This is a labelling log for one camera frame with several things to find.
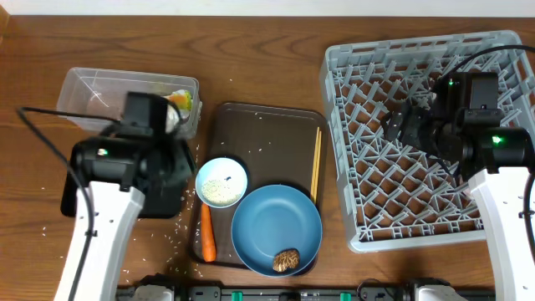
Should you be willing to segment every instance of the brown mushroom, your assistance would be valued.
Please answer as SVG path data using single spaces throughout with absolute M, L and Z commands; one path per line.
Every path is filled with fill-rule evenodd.
M 280 252 L 273 259 L 273 269 L 277 272 L 284 272 L 289 268 L 296 268 L 299 265 L 299 251 L 289 249 Z

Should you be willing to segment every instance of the carrot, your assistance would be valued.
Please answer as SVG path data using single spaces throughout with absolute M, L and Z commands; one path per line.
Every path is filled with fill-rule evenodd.
M 211 228 L 210 207 L 202 203 L 201 209 L 201 234 L 202 234 L 202 256 L 207 263 L 216 260 L 216 243 L 214 242 L 214 232 Z

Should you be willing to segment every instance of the bowl of rice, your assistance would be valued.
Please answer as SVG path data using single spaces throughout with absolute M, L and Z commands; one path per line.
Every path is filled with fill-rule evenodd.
M 247 173 L 237 161 L 216 158 L 201 167 L 195 179 L 197 195 L 213 208 L 226 208 L 242 199 L 247 189 Z

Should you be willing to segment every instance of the blue plate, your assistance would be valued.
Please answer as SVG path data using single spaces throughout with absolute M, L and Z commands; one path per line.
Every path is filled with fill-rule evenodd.
M 232 219 L 232 244 L 251 270 L 270 277 L 298 273 L 319 250 L 322 225 L 318 210 L 299 190 L 271 185 L 246 196 Z M 279 273 L 273 259 L 281 251 L 296 248 L 299 265 Z

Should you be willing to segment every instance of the small bowl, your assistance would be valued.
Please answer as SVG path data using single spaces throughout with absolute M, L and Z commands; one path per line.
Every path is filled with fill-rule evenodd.
M 216 204 L 214 202 L 210 202 L 203 194 L 202 194 L 202 186 L 212 180 L 222 180 L 222 181 L 229 181 L 231 185 L 239 186 L 237 188 L 237 191 L 239 191 L 238 195 L 239 197 L 232 203 L 228 204 Z M 247 173 L 245 172 L 245 169 L 243 166 L 236 162 L 233 159 L 228 158 L 216 158 L 213 160 L 208 161 L 205 165 L 201 167 L 199 172 L 197 173 L 197 177 L 195 179 L 195 190 L 201 201 L 203 201 L 205 204 L 212 208 L 227 208 L 230 207 L 237 202 L 239 202 L 243 195 L 245 194 L 245 190 L 247 189 Z

